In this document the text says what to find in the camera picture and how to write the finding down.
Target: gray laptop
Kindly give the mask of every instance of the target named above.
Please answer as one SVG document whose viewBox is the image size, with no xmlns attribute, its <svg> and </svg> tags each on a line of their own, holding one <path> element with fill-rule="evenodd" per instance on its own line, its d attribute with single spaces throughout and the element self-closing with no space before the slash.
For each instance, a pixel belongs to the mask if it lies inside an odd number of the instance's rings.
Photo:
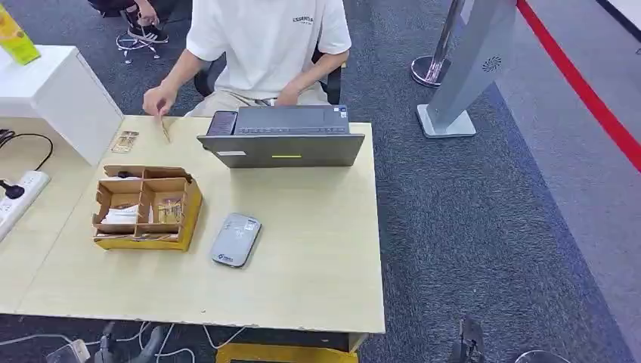
<svg viewBox="0 0 641 363">
<path fill-rule="evenodd" d="M 198 140 L 230 168 L 351 166 L 364 135 L 349 133 L 344 106 L 241 107 L 226 132 Z"/>
</svg>

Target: yellow box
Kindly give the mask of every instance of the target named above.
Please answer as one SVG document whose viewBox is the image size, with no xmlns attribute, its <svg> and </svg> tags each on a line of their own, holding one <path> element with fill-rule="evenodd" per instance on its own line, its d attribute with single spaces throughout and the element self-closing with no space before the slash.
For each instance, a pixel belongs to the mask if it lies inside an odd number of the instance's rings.
<svg viewBox="0 0 641 363">
<path fill-rule="evenodd" d="M 104 170 L 109 177 L 125 173 L 136 178 L 98 182 L 96 201 L 100 210 L 92 219 L 96 228 L 94 242 L 98 246 L 105 250 L 187 251 L 203 202 L 203 195 L 191 175 L 182 168 L 161 166 L 112 165 L 105 166 Z M 110 209 L 134 205 L 138 206 L 135 224 L 102 223 Z"/>
<path fill-rule="evenodd" d="M 19 64 L 25 65 L 40 57 L 31 39 L 0 4 L 0 46 Z"/>
</svg>

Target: black phone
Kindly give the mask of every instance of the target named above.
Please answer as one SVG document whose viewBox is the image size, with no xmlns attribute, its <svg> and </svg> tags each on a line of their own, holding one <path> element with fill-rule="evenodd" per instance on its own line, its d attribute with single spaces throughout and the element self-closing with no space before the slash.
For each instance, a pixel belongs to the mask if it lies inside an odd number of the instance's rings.
<svg viewBox="0 0 641 363">
<path fill-rule="evenodd" d="M 236 126 L 236 111 L 216 111 L 209 124 L 207 136 L 232 135 Z"/>
</svg>

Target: beige pants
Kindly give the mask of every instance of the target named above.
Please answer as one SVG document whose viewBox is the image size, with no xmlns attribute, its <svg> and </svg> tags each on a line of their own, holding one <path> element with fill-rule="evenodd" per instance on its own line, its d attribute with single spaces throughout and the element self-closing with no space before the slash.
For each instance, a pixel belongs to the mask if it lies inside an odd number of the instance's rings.
<svg viewBox="0 0 641 363">
<path fill-rule="evenodd" d="M 321 88 L 320 83 L 316 83 L 310 88 L 301 93 L 299 96 L 299 105 L 326 105 L 327 94 Z M 193 110 L 188 112 L 187 117 L 213 117 L 216 111 L 238 111 L 238 107 L 243 106 L 264 106 L 257 100 L 246 98 L 236 95 L 229 91 L 216 91 L 202 102 L 200 102 Z"/>
</svg>

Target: red line on floor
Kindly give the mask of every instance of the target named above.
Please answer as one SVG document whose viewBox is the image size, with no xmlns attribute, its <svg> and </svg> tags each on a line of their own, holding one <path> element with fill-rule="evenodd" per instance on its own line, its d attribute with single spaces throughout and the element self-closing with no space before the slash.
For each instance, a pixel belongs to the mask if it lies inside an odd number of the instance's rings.
<svg viewBox="0 0 641 363">
<path fill-rule="evenodd" d="M 547 54 L 563 73 L 563 76 L 581 98 L 587 109 L 594 115 L 601 127 L 610 135 L 610 138 L 621 149 L 632 165 L 636 167 L 636 170 L 641 172 L 641 145 L 639 145 L 639 142 L 625 129 L 608 106 L 590 87 L 526 0 L 517 0 L 516 7 L 521 11 L 525 21 L 528 22 Z"/>
</svg>

